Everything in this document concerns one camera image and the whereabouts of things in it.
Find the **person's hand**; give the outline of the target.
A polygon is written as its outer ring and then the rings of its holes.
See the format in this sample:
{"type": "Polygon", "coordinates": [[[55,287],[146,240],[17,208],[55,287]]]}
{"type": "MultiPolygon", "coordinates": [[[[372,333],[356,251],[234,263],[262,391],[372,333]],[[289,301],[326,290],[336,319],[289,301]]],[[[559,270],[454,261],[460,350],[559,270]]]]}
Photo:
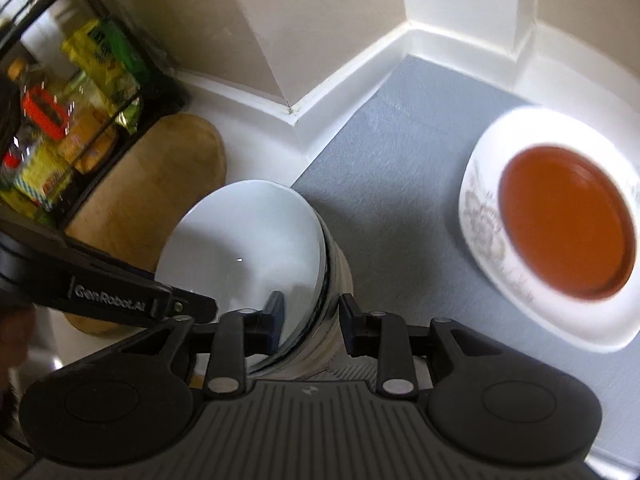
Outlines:
{"type": "Polygon", "coordinates": [[[10,385],[10,369],[21,365],[36,325],[36,311],[30,304],[3,313],[0,326],[0,390],[10,385]]]}

